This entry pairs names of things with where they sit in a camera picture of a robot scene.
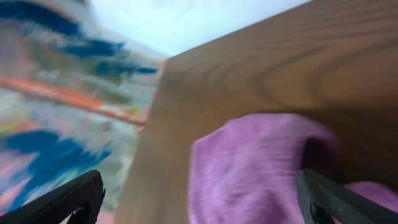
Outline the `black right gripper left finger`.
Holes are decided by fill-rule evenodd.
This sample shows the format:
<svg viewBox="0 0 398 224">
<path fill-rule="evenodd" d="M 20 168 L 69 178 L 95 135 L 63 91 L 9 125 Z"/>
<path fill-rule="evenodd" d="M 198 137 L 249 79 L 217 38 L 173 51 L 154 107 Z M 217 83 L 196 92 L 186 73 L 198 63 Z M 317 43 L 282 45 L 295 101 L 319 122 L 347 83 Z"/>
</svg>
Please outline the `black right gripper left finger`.
<svg viewBox="0 0 398 224">
<path fill-rule="evenodd" d="M 1 224 L 95 224 L 105 196 L 101 174 L 90 170 L 1 216 Z"/>
</svg>

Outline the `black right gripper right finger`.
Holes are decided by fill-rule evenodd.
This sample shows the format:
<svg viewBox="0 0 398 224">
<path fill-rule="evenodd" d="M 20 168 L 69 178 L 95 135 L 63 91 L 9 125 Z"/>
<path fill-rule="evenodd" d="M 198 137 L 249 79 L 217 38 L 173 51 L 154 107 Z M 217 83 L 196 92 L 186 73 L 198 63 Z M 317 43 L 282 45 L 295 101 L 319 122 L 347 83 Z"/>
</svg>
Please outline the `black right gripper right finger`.
<svg viewBox="0 0 398 224">
<path fill-rule="evenodd" d="M 299 172 L 297 199 L 305 224 L 390 224 L 397 213 L 310 170 Z"/>
</svg>

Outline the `purple microfiber cloth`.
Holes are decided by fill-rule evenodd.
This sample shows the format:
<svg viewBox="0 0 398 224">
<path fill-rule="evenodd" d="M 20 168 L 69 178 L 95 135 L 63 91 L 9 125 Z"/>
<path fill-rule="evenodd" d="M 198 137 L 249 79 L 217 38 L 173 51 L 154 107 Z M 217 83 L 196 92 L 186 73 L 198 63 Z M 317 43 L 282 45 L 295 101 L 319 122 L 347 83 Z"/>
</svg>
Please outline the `purple microfiber cloth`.
<svg viewBox="0 0 398 224">
<path fill-rule="evenodd" d="M 262 113 L 233 119 L 193 144 L 189 220 L 305 223 L 297 199 L 299 172 L 310 169 L 330 179 L 340 156 L 336 135 L 303 116 Z M 381 184 L 341 186 L 397 213 L 397 194 Z"/>
</svg>

